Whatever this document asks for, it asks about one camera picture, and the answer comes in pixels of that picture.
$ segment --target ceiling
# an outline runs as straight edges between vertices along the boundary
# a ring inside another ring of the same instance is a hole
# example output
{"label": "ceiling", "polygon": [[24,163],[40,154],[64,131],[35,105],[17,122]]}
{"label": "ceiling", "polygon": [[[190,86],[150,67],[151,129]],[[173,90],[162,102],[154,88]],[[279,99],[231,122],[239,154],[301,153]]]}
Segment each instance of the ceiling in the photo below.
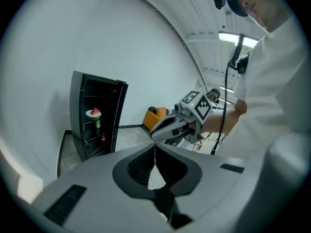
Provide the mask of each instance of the ceiling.
{"label": "ceiling", "polygon": [[[226,5],[218,10],[213,0],[147,0],[175,28],[194,57],[208,88],[224,85],[225,69],[234,44],[218,39],[219,31],[243,33],[261,39],[266,35],[250,18],[236,16]],[[228,88],[234,89],[237,72],[229,70]],[[236,98],[228,93],[228,101]]]}

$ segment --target white wall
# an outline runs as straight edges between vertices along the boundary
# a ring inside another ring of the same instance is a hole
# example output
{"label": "white wall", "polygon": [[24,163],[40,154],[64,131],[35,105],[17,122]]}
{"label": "white wall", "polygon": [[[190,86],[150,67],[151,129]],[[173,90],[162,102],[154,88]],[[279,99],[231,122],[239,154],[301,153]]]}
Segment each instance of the white wall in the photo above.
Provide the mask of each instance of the white wall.
{"label": "white wall", "polygon": [[121,125],[149,106],[173,107],[199,72],[180,39],[143,0],[29,0],[0,53],[0,134],[10,155],[47,185],[69,123],[72,71],[129,84]]}
{"label": "white wall", "polygon": [[177,33],[144,0],[98,8],[76,70],[129,84],[120,125],[141,124],[150,106],[173,108],[200,77]]}

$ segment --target red food item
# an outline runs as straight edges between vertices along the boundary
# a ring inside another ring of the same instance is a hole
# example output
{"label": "red food item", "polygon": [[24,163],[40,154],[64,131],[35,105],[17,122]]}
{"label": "red food item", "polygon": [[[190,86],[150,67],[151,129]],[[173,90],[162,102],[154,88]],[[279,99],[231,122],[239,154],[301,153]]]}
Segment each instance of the red food item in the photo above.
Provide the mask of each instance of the red food item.
{"label": "red food item", "polygon": [[97,109],[97,108],[94,108],[94,109],[91,111],[91,115],[95,115],[95,114],[97,114],[97,113],[99,113],[99,109]]}

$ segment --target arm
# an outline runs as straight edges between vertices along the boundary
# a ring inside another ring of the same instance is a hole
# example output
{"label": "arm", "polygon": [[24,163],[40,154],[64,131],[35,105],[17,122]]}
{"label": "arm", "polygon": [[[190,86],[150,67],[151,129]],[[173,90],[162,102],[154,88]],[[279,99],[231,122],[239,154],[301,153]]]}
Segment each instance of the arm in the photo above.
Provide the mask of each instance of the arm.
{"label": "arm", "polygon": [[[223,133],[229,134],[238,122],[240,115],[244,114],[246,110],[247,106],[243,100],[238,100],[234,106],[234,109],[227,110],[225,114]],[[222,123],[222,118],[222,112],[210,113],[203,125],[202,132],[218,133]]]}

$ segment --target fluorescent light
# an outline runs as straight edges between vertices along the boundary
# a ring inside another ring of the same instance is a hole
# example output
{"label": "fluorescent light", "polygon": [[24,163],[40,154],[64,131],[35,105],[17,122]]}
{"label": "fluorescent light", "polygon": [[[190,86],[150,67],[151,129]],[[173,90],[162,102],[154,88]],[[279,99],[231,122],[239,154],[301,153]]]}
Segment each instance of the fluorescent light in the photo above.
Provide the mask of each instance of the fluorescent light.
{"label": "fluorescent light", "polygon": [[[221,41],[229,41],[229,42],[233,42],[235,44],[237,44],[239,41],[239,34],[238,33],[219,32],[218,37]],[[248,46],[250,48],[253,48],[257,42],[258,42],[257,39],[245,36],[245,38],[243,40],[243,45]]]}
{"label": "fluorescent light", "polygon": [[231,93],[233,93],[233,92],[234,92],[234,90],[231,90],[231,89],[229,89],[229,88],[227,88],[227,91],[228,91],[228,92],[231,92]]}
{"label": "fluorescent light", "polygon": [[[221,101],[221,102],[225,102],[225,100],[222,100],[222,99],[219,99],[219,101]],[[229,103],[229,102],[226,102],[227,104],[229,104],[229,105],[231,105],[231,103]]]}

